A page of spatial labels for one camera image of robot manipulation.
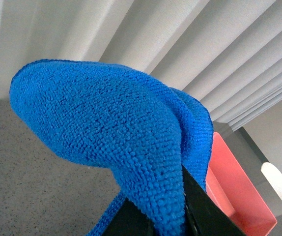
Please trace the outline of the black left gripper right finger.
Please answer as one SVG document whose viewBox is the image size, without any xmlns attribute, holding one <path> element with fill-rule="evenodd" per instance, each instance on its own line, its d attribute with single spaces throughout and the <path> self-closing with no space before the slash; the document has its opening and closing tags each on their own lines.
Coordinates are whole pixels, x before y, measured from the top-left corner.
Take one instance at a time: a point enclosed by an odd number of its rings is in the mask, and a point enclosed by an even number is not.
<svg viewBox="0 0 282 236">
<path fill-rule="evenodd" d="M 182 168 L 187 236 L 240 236 L 242 231 L 213 203 Z"/>
</svg>

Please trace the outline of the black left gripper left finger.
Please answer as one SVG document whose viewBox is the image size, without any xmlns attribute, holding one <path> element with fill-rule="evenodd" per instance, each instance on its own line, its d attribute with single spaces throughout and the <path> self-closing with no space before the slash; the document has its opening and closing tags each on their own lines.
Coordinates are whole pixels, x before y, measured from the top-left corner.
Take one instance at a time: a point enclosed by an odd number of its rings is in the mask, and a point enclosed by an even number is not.
<svg viewBox="0 0 282 236">
<path fill-rule="evenodd" d="M 157 236 L 153 222 L 127 198 L 103 236 Z"/>
</svg>

